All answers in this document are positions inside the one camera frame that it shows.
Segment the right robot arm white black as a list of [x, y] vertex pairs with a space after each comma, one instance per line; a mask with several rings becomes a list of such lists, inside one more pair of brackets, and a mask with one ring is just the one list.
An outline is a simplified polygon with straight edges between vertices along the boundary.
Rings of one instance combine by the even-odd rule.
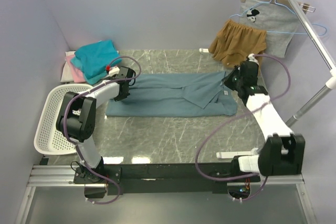
[[226, 87], [237, 91], [265, 138], [265, 144], [256, 154], [235, 157], [237, 164], [231, 167], [230, 175], [238, 182], [249, 173], [282, 176], [298, 175], [302, 170], [305, 139], [286, 126], [271, 104], [267, 90], [257, 84], [258, 70], [258, 63], [243, 61], [223, 79]]

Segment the grey-blue t shirt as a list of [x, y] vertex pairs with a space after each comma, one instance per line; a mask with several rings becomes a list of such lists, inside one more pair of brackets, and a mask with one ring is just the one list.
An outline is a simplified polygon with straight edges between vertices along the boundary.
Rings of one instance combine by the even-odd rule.
[[232, 116], [237, 103], [223, 85], [226, 72], [141, 74], [129, 96], [110, 100], [106, 116], [192, 118]]

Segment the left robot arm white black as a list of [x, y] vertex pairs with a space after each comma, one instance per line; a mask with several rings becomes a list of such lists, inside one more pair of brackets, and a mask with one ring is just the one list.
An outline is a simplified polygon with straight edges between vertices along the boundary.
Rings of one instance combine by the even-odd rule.
[[80, 166], [87, 170], [91, 182], [104, 179], [105, 170], [102, 156], [94, 140], [96, 109], [110, 99], [120, 101], [127, 98], [129, 86], [135, 84], [136, 72], [121, 67], [113, 77], [103, 80], [98, 86], [81, 93], [67, 92], [64, 95], [56, 120], [56, 130], [74, 145]]

